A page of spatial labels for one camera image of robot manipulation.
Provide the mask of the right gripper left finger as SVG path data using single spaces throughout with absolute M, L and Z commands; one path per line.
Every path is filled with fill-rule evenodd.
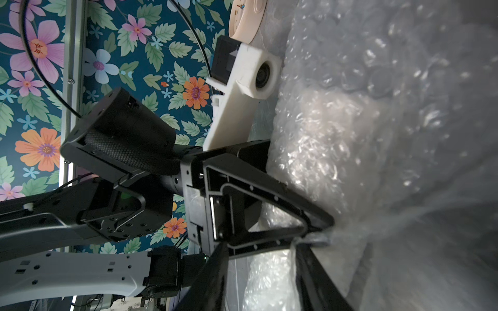
M 223 310 L 228 261 L 228 245 L 221 242 L 175 310 Z

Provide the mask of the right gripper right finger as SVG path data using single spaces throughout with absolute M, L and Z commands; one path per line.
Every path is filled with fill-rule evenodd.
M 308 244 L 296 247 L 296 288 L 302 310 L 353 311 Z

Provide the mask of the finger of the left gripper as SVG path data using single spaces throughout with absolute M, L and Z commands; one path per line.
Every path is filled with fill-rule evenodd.
M 288 248 L 295 238 L 334 225 L 335 219 L 328 212 L 290 190 L 267 172 L 266 175 L 266 178 L 256 178 L 254 181 L 267 193 L 268 198 L 263 202 L 258 222 L 250 231 L 270 233 L 271 251 Z

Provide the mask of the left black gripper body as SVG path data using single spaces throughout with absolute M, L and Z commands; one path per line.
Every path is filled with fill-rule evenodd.
M 267 177 L 269 145 L 259 140 L 207 152 L 194 149 L 183 158 L 189 239 L 206 255 L 223 242 L 231 257 L 272 250 L 270 233 L 250 231 L 268 198 L 254 181 Z

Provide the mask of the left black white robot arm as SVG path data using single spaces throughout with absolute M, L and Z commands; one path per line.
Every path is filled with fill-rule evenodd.
M 188 287 L 178 310 L 220 310 L 228 261 L 289 247 L 334 218 L 269 176 L 269 141 L 205 151 L 116 88 L 78 120 L 63 157 L 84 176 L 1 203 L 1 304 L 73 295 L 160 298 Z M 174 247 L 130 255 L 64 253 L 66 246 L 144 237 L 184 199 L 188 238 L 206 258 Z

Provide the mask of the clear bubble wrap sheet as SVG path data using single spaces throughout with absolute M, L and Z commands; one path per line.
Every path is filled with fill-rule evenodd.
M 354 310 L 497 309 L 497 2 L 271 1 L 268 173 Z

